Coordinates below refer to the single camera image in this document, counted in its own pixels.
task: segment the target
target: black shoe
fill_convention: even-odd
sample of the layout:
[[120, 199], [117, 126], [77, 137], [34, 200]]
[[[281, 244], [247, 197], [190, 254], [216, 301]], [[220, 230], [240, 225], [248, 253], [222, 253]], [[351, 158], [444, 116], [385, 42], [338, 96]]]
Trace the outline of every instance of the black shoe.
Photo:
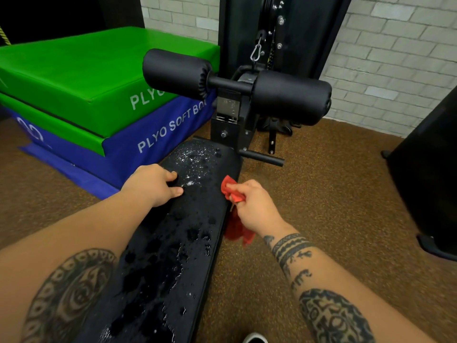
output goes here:
[[268, 341], [261, 334], [253, 332], [244, 339], [243, 343], [268, 343]]

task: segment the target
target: hand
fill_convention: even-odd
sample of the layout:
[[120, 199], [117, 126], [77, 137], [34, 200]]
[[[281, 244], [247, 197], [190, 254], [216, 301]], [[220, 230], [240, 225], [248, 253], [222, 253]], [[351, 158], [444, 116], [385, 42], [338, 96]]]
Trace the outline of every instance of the hand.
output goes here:
[[133, 192], [148, 200], [151, 207], [158, 207], [183, 194], [183, 188], [167, 185], [176, 178], [176, 172], [168, 172], [157, 164], [140, 166], [124, 183], [121, 192]]
[[246, 201], [234, 203], [241, 222], [249, 230], [264, 236], [267, 230], [284, 224], [273, 200], [268, 192], [257, 181], [251, 179], [243, 184], [227, 184], [232, 190], [237, 190], [246, 196]]

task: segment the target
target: red towel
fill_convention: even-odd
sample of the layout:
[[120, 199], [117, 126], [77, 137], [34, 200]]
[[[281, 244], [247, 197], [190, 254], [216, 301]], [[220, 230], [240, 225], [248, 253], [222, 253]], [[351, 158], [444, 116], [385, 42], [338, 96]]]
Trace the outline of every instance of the red towel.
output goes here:
[[[246, 200], [246, 196], [242, 193], [232, 190], [227, 187], [227, 184], [236, 184], [236, 180], [230, 176], [226, 176], [221, 184], [221, 191], [225, 195], [227, 200], [230, 200], [232, 196], [235, 202], [241, 202]], [[224, 234], [225, 238], [229, 241], [236, 241], [238, 238], [243, 237], [243, 247], [246, 244], [251, 244], [255, 237], [255, 232], [247, 229], [238, 217], [238, 211], [236, 206], [233, 207], [232, 213], [228, 218], [227, 229]]]

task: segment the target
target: rubber gym floor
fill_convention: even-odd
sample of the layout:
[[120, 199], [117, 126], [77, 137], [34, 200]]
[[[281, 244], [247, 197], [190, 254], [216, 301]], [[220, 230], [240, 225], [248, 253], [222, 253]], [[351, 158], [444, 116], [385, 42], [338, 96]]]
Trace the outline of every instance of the rubber gym floor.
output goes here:
[[[209, 125], [197, 135], [209, 138]], [[256, 133], [250, 148], [265, 152], [267, 142]], [[324, 119], [278, 136], [283, 168], [245, 160], [240, 180], [258, 180], [288, 222], [431, 337], [456, 342], [457, 262], [420, 249], [379, 154], [400, 142]], [[27, 143], [13, 120], [0, 122], [0, 248], [98, 201], [17, 148]], [[312, 342], [263, 241], [223, 241], [196, 342], [238, 343], [252, 331]]]

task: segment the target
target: green plyo box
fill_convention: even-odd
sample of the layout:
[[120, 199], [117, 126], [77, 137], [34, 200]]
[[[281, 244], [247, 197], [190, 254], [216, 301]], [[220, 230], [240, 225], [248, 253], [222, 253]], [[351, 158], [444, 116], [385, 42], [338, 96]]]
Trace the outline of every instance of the green plyo box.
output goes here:
[[152, 48], [204, 58], [219, 70], [217, 45], [118, 28], [0, 47], [0, 103], [72, 142], [90, 137], [78, 144], [94, 150], [99, 143], [100, 153], [104, 138], [176, 97], [154, 91], [143, 78], [143, 57]]

